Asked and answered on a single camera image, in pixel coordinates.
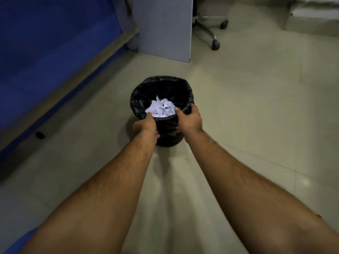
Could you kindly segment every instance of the person's right arm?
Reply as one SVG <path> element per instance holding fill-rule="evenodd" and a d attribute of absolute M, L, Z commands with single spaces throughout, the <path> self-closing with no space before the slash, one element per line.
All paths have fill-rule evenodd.
<path fill-rule="evenodd" d="M 337 253 L 339 235 L 276 184 L 221 148 L 202 129 L 197 107 L 176 109 L 184 134 L 221 209 L 250 253 Z"/>

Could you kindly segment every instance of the person's left hand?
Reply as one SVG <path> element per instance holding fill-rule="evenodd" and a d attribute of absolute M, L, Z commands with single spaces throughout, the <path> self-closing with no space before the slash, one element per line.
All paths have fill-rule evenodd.
<path fill-rule="evenodd" d="M 133 132 L 136 134 L 140 132 L 149 132 L 152 136 L 155 136 L 155 140 L 160 137 L 159 132 L 157 131 L 157 124 L 150 112 L 147 113 L 145 119 L 134 122 L 132 128 Z"/>

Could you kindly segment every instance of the person's left arm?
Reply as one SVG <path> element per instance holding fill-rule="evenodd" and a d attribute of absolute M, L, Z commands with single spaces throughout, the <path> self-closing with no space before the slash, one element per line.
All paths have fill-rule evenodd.
<path fill-rule="evenodd" d="M 150 113 L 133 129 L 137 136 L 48 217 L 22 253 L 120 253 L 159 138 Z"/>

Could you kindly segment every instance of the tiled floor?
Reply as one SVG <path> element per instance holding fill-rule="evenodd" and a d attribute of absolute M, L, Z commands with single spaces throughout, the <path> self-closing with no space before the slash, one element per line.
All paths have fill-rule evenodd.
<path fill-rule="evenodd" d="M 1 165 L 0 252 L 120 151 L 130 93 L 163 74 L 188 80 L 220 145 L 339 231 L 339 39 L 281 31 L 282 9 L 229 9 L 218 51 L 194 29 L 190 64 L 127 53 Z M 225 252 L 246 250 L 188 145 L 156 148 L 123 253 Z"/>

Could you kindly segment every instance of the trash bag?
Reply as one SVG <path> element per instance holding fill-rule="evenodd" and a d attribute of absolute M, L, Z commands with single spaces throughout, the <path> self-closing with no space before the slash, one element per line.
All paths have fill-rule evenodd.
<path fill-rule="evenodd" d="M 191 103 L 194 103 L 193 92 L 186 80 L 174 76 L 151 76 L 139 84 L 130 97 L 130 107 L 138 119 L 146 117 L 145 110 L 157 95 L 160 99 L 167 98 L 173 102 L 186 115 L 191 113 Z M 183 139 L 182 133 L 177 130 L 177 115 L 155 117 L 154 120 L 160 134 L 157 145 L 171 147 Z"/>

